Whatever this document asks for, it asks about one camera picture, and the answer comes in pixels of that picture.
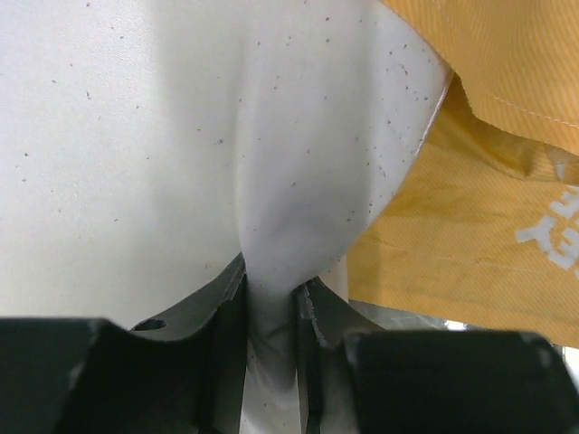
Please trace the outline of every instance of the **white logo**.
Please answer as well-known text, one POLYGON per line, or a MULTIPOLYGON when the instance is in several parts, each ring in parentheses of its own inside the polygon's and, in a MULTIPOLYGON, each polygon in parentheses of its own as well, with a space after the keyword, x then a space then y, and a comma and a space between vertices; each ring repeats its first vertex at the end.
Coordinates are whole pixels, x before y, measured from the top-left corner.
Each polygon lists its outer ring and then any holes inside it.
MULTIPOLYGON (((515 231, 517 242, 536 241, 539 249, 550 261, 562 269, 571 269, 579 259, 579 232, 571 228, 571 222, 575 217, 575 224, 579 225, 579 187, 568 187, 569 190, 561 195, 560 201, 552 202, 549 210, 561 219, 565 219, 565 229, 562 232, 563 240, 554 246, 551 241, 551 230, 555 227, 558 219, 552 215, 544 215, 535 226, 515 231)), ((575 268, 575 276, 579 278, 579 269, 575 268)))

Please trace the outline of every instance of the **screw hole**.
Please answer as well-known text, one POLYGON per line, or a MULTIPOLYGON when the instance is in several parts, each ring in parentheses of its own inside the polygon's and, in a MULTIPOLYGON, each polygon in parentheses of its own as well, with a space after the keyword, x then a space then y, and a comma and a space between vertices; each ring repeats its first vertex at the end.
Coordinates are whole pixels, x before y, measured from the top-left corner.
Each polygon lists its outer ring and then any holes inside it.
POLYGON ((159 328, 163 328, 164 326, 166 326, 166 322, 163 321, 162 319, 151 318, 146 319, 145 321, 141 321, 140 323, 135 325, 135 328, 133 328, 133 330, 135 332, 146 332, 149 330, 158 330, 159 328))

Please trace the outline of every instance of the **white fabric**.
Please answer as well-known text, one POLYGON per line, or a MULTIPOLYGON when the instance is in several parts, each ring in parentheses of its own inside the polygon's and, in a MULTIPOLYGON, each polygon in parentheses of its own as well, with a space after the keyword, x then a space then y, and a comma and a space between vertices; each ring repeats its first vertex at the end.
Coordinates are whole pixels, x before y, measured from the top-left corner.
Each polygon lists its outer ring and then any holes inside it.
POLYGON ((298 432, 289 291, 390 201, 446 68, 371 0, 8 0, 0 20, 0 315, 132 326, 241 248, 243 429, 298 432))

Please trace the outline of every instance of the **yellow fabric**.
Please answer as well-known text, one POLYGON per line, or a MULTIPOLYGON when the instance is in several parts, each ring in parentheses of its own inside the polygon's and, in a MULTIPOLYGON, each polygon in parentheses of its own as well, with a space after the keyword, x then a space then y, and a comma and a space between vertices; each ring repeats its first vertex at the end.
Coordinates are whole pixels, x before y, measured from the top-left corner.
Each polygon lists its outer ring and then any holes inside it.
POLYGON ((348 254, 350 297, 579 346, 579 2, 384 3, 462 86, 348 254))

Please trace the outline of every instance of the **white cloth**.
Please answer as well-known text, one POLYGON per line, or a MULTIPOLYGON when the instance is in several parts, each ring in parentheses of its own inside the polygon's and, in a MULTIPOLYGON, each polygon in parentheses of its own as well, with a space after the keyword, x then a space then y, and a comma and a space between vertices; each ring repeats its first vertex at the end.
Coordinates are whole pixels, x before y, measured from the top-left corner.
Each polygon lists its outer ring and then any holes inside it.
POLYGON ((447 69, 372 0, 11 0, 0 16, 0 315, 132 326, 241 248, 261 361, 243 429, 298 432, 289 291, 392 198, 447 69))

